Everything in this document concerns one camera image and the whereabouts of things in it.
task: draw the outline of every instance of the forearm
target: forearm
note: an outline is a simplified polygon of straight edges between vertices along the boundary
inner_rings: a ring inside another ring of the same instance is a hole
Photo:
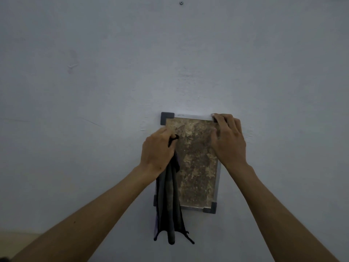
[[[262,184],[252,167],[227,167],[275,261],[338,261]]]
[[[87,261],[149,185],[147,176],[145,170],[134,168],[120,183],[52,227],[12,261]]]

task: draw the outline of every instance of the white wall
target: white wall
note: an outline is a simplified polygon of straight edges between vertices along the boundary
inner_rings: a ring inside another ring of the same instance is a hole
[[[348,11],[349,0],[0,0],[0,229],[44,232],[116,184],[161,111],[228,112],[260,179],[349,260]],[[194,246],[153,241],[153,192],[91,261],[272,260],[225,170],[217,214],[184,211]]]

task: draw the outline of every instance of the hand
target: hand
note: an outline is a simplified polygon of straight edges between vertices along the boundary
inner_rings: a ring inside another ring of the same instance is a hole
[[[147,137],[143,143],[140,167],[150,172],[152,181],[165,170],[175,153],[178,140],[172,141],[168,147],[170,137],[175,138],[175,134],[169,128],[162,127]]]
[[[247,166],[246,142],[242,135],[241,122],[231,114],[212,114],[220,127],[220,137],[217,129],[211,132],[211,144],[220,162],[228,171],[236,172]]]

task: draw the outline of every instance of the hanging rag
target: hanging rag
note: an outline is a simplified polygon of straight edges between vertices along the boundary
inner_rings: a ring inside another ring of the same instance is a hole
[[[170,138],[169,146],[173,140],[177,139],[179,139],[178,135],[176,135],[175,138]],[[184,227],[176,180],[176,173],[178,171],[179,163],[175,151],[166,169],[156,179],[156,224],[154,241],[156,241],[161,231],[167,231],[170,245],[175,243],[174,232],[184,234],[184,236],[194,244],[194,241],[187,235],[189,232],[186,231]]]

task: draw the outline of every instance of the towel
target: towel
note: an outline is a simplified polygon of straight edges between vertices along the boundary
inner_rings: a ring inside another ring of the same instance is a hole
[[[170,138],[169,146],[172,141],[176,139],[179,139],[178,135],[176,135],[175,138]],[[186,231],[184,227],[176,180],[176,173],[178,171],[179,163],[175,151],[166,169],[156,179],[156,224],[154,241],[156,241],[161,231],[167,231],[170,245],[175,243],[174,232],[184,234],[184,236],[194,244],[194,241],[187,235],[189,232]]]

